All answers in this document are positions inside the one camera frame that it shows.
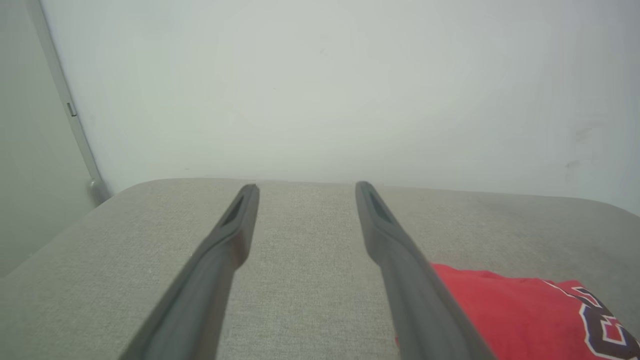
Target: red cloth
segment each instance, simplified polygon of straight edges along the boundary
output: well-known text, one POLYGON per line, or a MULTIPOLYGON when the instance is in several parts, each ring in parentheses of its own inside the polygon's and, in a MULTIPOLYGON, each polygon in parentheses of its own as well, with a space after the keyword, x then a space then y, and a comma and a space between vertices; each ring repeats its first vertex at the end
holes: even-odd
POLYGON ((433 267, 500 360, 640 359, 640 343, 578 281, 433 267))

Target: gray fabric surface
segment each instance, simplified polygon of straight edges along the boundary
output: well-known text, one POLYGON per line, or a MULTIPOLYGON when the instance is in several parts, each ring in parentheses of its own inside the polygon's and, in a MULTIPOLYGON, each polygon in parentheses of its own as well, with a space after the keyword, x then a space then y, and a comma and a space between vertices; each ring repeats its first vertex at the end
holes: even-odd
MULTIPOLYGON (((245 182, 119 193, 0 282, 1 359, 114 359, 245 182)), ((259 183, 218 359, 397 359, 353 185, 259 183)), ((581 199, 377 186, 432 262, 578 279, 640 334, 640 218, 581 199)))

